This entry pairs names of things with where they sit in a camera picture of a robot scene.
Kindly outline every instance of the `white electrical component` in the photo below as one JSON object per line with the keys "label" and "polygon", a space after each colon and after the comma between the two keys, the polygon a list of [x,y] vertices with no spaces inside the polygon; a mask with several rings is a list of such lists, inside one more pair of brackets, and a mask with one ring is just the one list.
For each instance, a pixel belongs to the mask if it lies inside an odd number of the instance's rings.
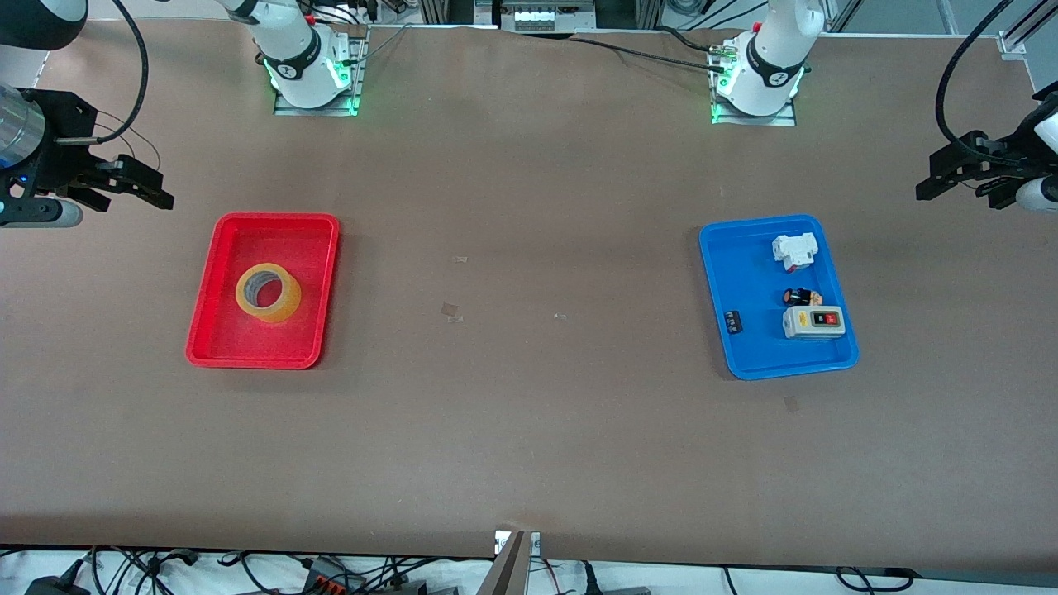
{"label": "white electrical component", "polygon": [[791,306],[783,312],[787,339],[837,339],[845,333],[845,313],[837,306]]}
{"label": "white electrical component", "polygon": [[776,256],[776,260],[783,263],[783,268],[788,273],[810,266],[816,262],[817,252],[819,244],[816,242],[816,234],[813,233],[796,237],[781,235],[771,242],[771,253]]}

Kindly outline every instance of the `black cable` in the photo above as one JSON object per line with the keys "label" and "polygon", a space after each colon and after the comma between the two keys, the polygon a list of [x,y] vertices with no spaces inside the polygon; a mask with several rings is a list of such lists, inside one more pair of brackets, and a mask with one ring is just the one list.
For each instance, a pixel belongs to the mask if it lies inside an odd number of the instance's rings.
{"label": "black cable", "polygon": [[[110,126],[106,126],[104,124],[99,124],[98,122],[96,122],[95,125],[98,126],[99,128],[103,128],[104,130],[107,130],[108,132],[113,132],[114,131],[114,129],[111,128]],[[131,155],[132,159],[135,159],[135,149],[132,148],[132,143],[130,143],[128,141],[128,139],[126,139],[125,137],[117,137],[117,140],[121,141],[121,142],[123,142],[123,143],[125,143],[125,146],[128,147],[129,152],[132,154]]]}
{"label": "black cable", "polygon": [[[144,574],[144,577],[149,577],[152,587],[156,587],[159,590],[161,590],[164,595],[174,595],[172,590],[170,590],[164,582],[162,582],[161,579],[158,578],[158,574],[161,571],[161,565],[172,558],[166,557],[164,559],[160,559],[158,557],[158,554],[153,554],[151,559],[148,560],[147,563],[144,563],[144,561],[140,559],[140,556],[142,556],[142,554],[136,554],[136,553],[129,554],[125,549],[122,549],[121,547],[115,547],[113,545],[110,546],[110,549],[113,549],[114,552],[117,552],[122,556],[125,556],[125,559],[128,560],[132,566],[139,569],[140,572]],[[138,595],[139,591],[142,589],[144,580],[146,580],[146,578],[141,579],[141,582],[138,583],[136,593],[133,595]]]}
{"label": "black cable", "polygon": [[[125,565],[125,570],[123,570],[120,574],[115,573],[115,578],[110,579],[110,584],[114,585],[113,595],[118,594],[118,592],[122,590],[122,582],[125,581],[125,577],[128,575],[129,571],[131,571],[134,567],[132,563],[130,563],[128,560],[125,560],[123,564]],[[107,585],[107,591],[110,591],[110,584]]]}
{"label": "black cable", "polygon": [[132,37],[135,37],[135,44],[140,49],[140,90],[135,95],[135,104],[132,105],[132,111],[129,112],[129,116],[125,119],[125,122],[123,122],[116,130],[106,137],[97,137],[94,139],[56,139],[55,142],[59,145],[102,145],[103,143],[121,137],[126,130],[132,127],[132,123],[135,122],[136,116],[140,115],[140,108],[143,107],[143,100],[147,95],[147,78],[149,75],[147,44],[143,40],[143,35],[140,34],[140,28],[136,26],[135,21],[132,20],[132,15],[129,14],[125,4],[122,4],[122,0],[110,1],[114,3],[114,6],[117,7],[117,12],[122,14],[122,18],[124,18],[125,22],[129,24],[129,29],[132,30]]}
{"label": "black cable", "polygon": [[[98,547],[93,545],[88,552],[92,560],[92,582],[95,584],[95,590],[99,592],[99,595],[107,595],[107,591],[109,591],[110,588],[108,587],[107,589],[104,589],[103,582],[99,580],[99,563],[96,559]],[[121,572],[121,570],[122,567],[117,566],[117,571],[114,572],[114,578],[117,578],[117,573]]]}
{"label": "black cable", "polygon": [[317,16],[316,15],[316,11],[320,11],[321,15],[327,16],[327,17],[334,17],[334,18],[342,19],[342,21],[345,22],[345,24],[364,24],[363,22],[361,22],[361,20],[360,20],[359,17],[357,17],[355,15],[353,15],[352,13],[350,13],[349,11],[343,8],[342,6],[324,6],[324,8],[333,8],[335,11],[340,11],[342,13],[345,13],[348,16],[343,17],[342,15],[333,15],[333,14],[330,14],[330,13],[323,12],[323,11],[321,11],[316,6],[315,0],[297,0],[297,5],[303,11],[307,10],[309,12],[308,14],[312,15],[313,17],[316,17]]}
{"label": "black cable", "polygon": [[[403,577],[407,576],[408,573],[411,573],[413,571],[416,571],[418,569],[421,569],[422,566],[425,566],[426,564],[432,564],[432,563],[434,563],[434,562],[436,562],[436,561],[438,561],[441,558],[423,558],[422,560],[419,560],[418,562],[414,562],[406,570],[401,571],[399,573],[396,573],[393,577],[389,578],[389,580],[393,580],[394,578],[397,578],[397,577],[403,578]],[[357,593],[360,593],[362,595],[371,595],[372,593],[378,593],[379,591],[381,591],[385,587],[385,584],[386,584],[387,581],[386,580],[381,580],[379,582],[379,584],[376,584],[375,587],[371,587],[370,589],[368,589],[367,585],[370,582],[373,582],[373,580],[365,582],[364,584],[362,584],[360,587],[360,589],[357,590]]]}
{"label": "black cable", "polygon": [[599,46],[600,48],[606,48],[608,50],[614,50],[616,52],[624,52],[625,54],[632,54],[633,56],[639,56],[642,58],[650,58],[652,60],[658,60],[661,62],[669,62],[678,66],[686,66],[690,68],[699,68],[701,70],[708,70],[710,72],[724,72],[724,69],[718,66],[710,66],[698,62],[689,62],[687,60],[677,60],[676,58],[670,58],[667,56],[658,56],[656,54],[647,54],[646,52],[640,52],[639,50],[631,50],[628,48],[622,48],[620,46],[612,46],[603,41],[596,41],[595,39],[584,39],[582,37],[570,37],[566,41],[577,41],[578,43],[589,43],[591,46]]}
{"label": "black cable", "polygon": [[587,584],[584,587],[584,595],[603,595],[602,589],[599,589],[599,581],[595,577],[595,569],[591,567],[591,563],[587,560],[581,560],[584,564],[584,575],[587,580]]}
{"label": "black cable", "polygon": [[143,589],[143,583],[146,580],[147,580],[146,574],[140,577],[140,582],[135,583],[135,591],[132,592],[132,595],[140,595],[140,590]]}
{"label": "black cable", "polygon": [[250,557],[249,553],[240,553],[239,563],[242,564],[242,570],[245,571],[247,577],[250,578],[250,582],[253,582],[254,587],[260,590],[261,593],[268,593],[269,595],[308,595],[310,593],[310,590],[307,589],[302,589],[296,593],[284,593],[278,589],[269,589],[268,587],[264,587],[263,584],[261,584],[259,580],[257,580],[257,577],[254,576],[253,571],[250,570],[250,564],[247,563],[247,558],[249,557]]}
{"label": "black cable", "polygon": [[[393,576],[396,576],[397,573],[400,572],[400,565],[403,564],[403,563],[405,563],[405,562],[407,562],[411,559],[411,558],[401,558],[400,560],[398,560],[396,556],[393,556],[391,558],[393,558],[393,561],[390,562],[390,556],[386,556],[385,562],[381,566],[379,566],[378,569],[372,569],[372,570],[367,571],[366,573],[364,573],[364,574],[369,574],[371,572],[375,572],[376,570],[381,570],[382,571],[382,572],[379,573],[378,576],[376,576],[376,577],[373,577],[373,578],[371,578],[369,580],[364,581],[364,583],[361,584],[360,588],[357,589],[355,592],[357,593],[365,593],[367,591],[373,591],[376,589],[381,589],[381,588],[385,587],[386,582],[388,580],[391,580]],[[390,576],[389,579],[386,578],[386,573],[387,572],[391,572],[393,573],[393,575]],[[373,582],[378,582],[378,584],[375,584],[375,585],[368,588],[368,585],[371,585],[371,583],[373,583]]]}
{"label": "black cable", "polygon": [[938,128],[941,128],[941,133],[944,134],[944,138],[948,139],[948,142],[950,142],[952,145],[954,145],[955,147],[957,147],[960,150],[962,150],[967,155],[971,155],[978,159],[986,160],[989,163],[995,163],[998,165],[1010,165],[1017,167],[1022,165],[1020,161],[1015,161],[1013,159],[1003,159],[999,157],[991,157],[990,155],[979,151],[970,147],[966,143],[964,143],[963,140],[956,137],[955,133],[951,131],[951,128],[948,127],[948,121],[944,114],[944,100],[948,94],[948,84],[951,82],[952,73],[955,72],[955,67],[959,66],[959,60],[962,59],[963,54],[965,54],[966,51],[969,50],[970,44],[973,43],[973,41],[981,36],[984,30],[987,29],[988,25],[991,24],[991,22],[996,20],[997,17],[999,17],[1000,13],[1005,11],[1006,7],[1009,6],[1013,2],[1014,0],[1000,0],[1000,2],[996,4],[996,7],[992,8],[991,12],[989,12],[987,15],[985,15],[985,18],[981,19],[981,22],[979,22],[978,25],[973,28],[973,31],[971,31],[970,34],[966,36],[966,39],[963,39],[963,42],[959,44],[959,48],[955,50],[955,53],[951,55],[951,60],[948,61],[948,66],[945,67],[944,74],[941,75],[941,83],[940,85],[937,85],[936,88],[935,109],[936,109],[936,125]]}
{"label": "black cable", "polygon": [[[856,587],[845,580],[844,571],[846,570],[852,571],[853,574],[858,576],[859,579],[863,581],[863,587]],[[911,589],[911,585],[915,582],[915,577],[909,576],[907,577],[908,581],[904,584],[898,584],[896,587],[875,587],[871,584],[870,580],[868,580],[867,575],[856,566],[838,566],[835,569],[834,573],[838,576],[838,582],[844,585],[845,589],[857,593],[867,593],[868,595],[875,595],[875,593],[899,593]]]}
{"label": "black cable", "polygon": [[728,589],[731,590],[731,595],[738,595],[738,592],[735,591],[734,582],[731,581],[731,569],[727,566],[720,567],[724,569],[724,578],[728,581]]}
{"label": "black cable", "polygon": [[669,33],[669,34],[671,34],[671,35],[672,35],[673,37],[675,37],[675,38],[676,38],[676,39],[677,39],[677,40],[678,40],[678,41],[679,41],[680,43],[682,43],[682,44],[687,46],[688,48],[690,48],[690,49],[692,49],[692,50],[698,50],[699,52],[708,52],[708,51],[709,51],[709,46],[701,46],[701,44],[699,44],[699,43],[695,43],[694,41],[691,41],[691,40],[690,40],[690,39],[688,39],[687,37],[683,37],[683,34],[682,34],[682,33],[680,33],[680,32],[679,32],[678,30],[675,30],[675,29],[673,29],[673,28],[671,28],[671,26],[665,26],[665,25],[659,25],[659,26],[657,26],[656,29],[657,29],[658,31],[663,31],[663,32],[665,32],[665,33]]}
{"label": "black cable", "polygon": [[[717,26],[719,26],[719,25],[722,25],[722,24],[724,24],[724,23],[726,23],[728,21],[733,21],[734,19],[736,19],[738,17],[744,17],[744,16],[752,13],[753,11],[755,11],[758,8],[763,8],[764,6],[767,6],[767,5],[768,5],[767,2],[761,2],[760,4],[753,6],[752,8],[749,8],[748,11],[743,11],[743,12],[738,13],[737,15],[732,15],[732,16],[726,18],[726,19],[718,20],[718,21],[714,22],[713,24],[709,25],[707,29],[716,29]],[[700,25],[701,23],[706,22],[706,19],[703,19],[698,24],[692,26],[691,29],[688,29],[688,31],[692,31],[692,30],[696,29],[698,25]]]}

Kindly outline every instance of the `small black connector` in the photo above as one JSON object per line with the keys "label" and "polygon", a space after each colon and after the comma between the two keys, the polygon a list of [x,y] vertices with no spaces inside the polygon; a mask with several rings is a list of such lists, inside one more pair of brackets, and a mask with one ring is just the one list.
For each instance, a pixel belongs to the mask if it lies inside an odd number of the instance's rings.
{"label": "small black connector", "polygon": [[85,589],[74,584],[74,581],[77,580],[77,572],[84,563],[84,558],[77,558],[62,573],[62,576],[42,576],[34,580],[25,590],[25,595],[91,595]]}

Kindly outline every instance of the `brown table surface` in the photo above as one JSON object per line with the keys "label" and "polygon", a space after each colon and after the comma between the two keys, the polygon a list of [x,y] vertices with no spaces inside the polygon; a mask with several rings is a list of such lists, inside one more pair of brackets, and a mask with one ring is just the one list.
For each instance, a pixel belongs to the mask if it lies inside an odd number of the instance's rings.
{"label": "brown table surface", "polygon": [[[176,210],[0,233],[0,541],[487,556],[515,526],[553,558],[1058,570],[1055,221],[914,200],[954,41],[821,39],[788,129],[711,125],[700,72],[468,29],[404,32],[359,118],[274,118],[242,28],[142,26]],[[93,23],[40,86],[125,115],[138,74]],[[1029,94],[982,41],[952,126]],[[341,218],[314,369],[184,359],[231,211]],[[736,381],[696,233],[798,212],[862,357]]]}

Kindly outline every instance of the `tape roll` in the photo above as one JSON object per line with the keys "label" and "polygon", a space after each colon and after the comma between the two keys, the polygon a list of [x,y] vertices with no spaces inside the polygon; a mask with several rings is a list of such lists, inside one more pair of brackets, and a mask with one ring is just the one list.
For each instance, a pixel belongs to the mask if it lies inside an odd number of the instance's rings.
{"label": "tape roll", "polygon": [[[260,307],[257,294],[267,284],[278,281],[282,291],[271,306]],[[290,276],[287,269],[272,263],[262,263],[242,273],[235,285],[235,301],[243,312],[263,322],[282,322],[291,317],[302,303],[302,286]]]}

